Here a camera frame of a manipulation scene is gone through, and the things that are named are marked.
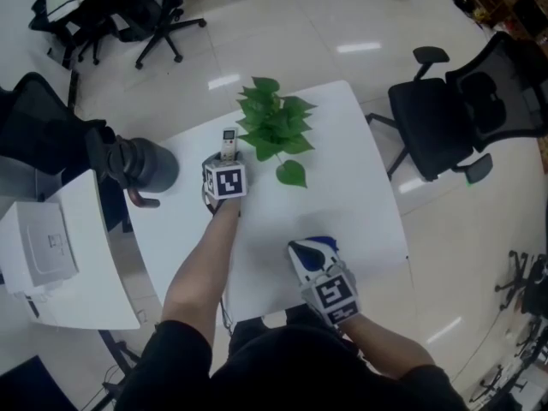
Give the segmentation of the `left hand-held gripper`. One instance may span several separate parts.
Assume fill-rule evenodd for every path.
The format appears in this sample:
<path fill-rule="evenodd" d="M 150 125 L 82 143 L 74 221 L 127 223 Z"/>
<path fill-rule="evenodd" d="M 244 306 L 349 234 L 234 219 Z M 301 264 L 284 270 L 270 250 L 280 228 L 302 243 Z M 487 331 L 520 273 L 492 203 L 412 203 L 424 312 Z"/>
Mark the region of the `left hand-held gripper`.
<path fill-rule="evenodd" d="M 247 192 L 247 170 L 239 152 L 232 160 L 222 160 L 217 152 L 202 163 L 202 200 L 212 215 L 224 201 L 244 197 Z"/>

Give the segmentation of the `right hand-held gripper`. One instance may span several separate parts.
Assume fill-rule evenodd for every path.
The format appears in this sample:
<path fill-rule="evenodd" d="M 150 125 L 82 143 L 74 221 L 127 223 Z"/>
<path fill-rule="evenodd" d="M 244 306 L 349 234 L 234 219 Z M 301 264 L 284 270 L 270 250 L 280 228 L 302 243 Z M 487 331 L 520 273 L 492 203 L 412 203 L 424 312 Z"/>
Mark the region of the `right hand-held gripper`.
<path fill-rule="evenodd" d="M 301 296 L 329 326 L 338 326 L 360 313 L 354 274 L 338 251 L 337 241 L 330 236 L 313 236 L 288 244 Z"/>

